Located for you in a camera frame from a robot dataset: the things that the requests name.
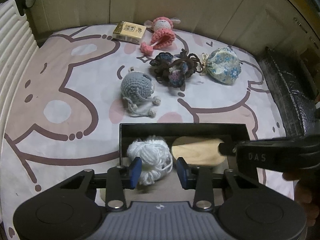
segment gray crochet toy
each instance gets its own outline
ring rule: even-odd
[[[121,82],[121,92],[123,99],[128,101],[128,110],[130,116],[150,116],[155,117],[156,111],[151,108],[146,114],[137,112],[139,104],[150,101],[148,98],[153,93],[154,85],[151,82],[151,77],[145,73],[135,72],[133,68],[123,78]],[[161,99],[153,97],[152,102],[154,105],[159,106]]]

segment pink crochet doll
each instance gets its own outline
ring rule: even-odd
[[[180,23],[180,20],[177,18],[167,18],[167,17],[158,17],[151,21],[146,21],[144,26],[149,29],[153,29],[154,33],[151,38],[150,45],[147,45],[145,42],[141,43],[140,50],[145,56],[151,56],[153,49],[162,49],[164,47],[170,46],[176,35],[174,34],[172,28],[173,24]]]

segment black leather surface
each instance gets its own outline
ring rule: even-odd
[[[259,62],[288,137],[319,132],[314,93],[300,64],[270,49]]]

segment human hand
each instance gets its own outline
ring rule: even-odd
[[[287,181],[299,180],[294,189],[294,200],[304,208],[307,215],[307,226],[313,226],[319,215],[319,202],[316,199],[318,192],[308,183],[310,174],[308,176],[306,171],[297,171],[284,173],[282,176]]]

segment silver screw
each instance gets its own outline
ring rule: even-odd
[[[108,206],[111,207],[111,208],[114,208],[114,209],[118,209],[118,208],[121,208],[123,206],[123,202],[121,200],[110,200],[108,202]]]
[[[212,206],[211,202],[207,200],[200,200],[196,203],[196,207],[201,208],[201,209],[208,209]]]

